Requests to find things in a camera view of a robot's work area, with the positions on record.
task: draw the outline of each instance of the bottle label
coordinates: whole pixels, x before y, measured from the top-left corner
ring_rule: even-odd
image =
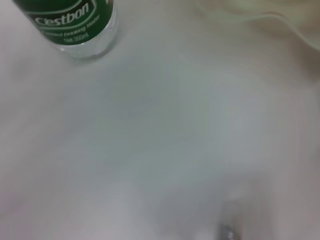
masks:
[[[113,0],[76,0],[53,11],[48,8],[41,11],[39,7],[27,11],[20,7],[48,40],[59,45],[77,45],[94,38],[106,27],[114,4]]]

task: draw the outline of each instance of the plastic bottle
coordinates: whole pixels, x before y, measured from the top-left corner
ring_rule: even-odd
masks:
[[[73,58],[107,51],[118,28],[113,0],[13,0],[42,35]]]

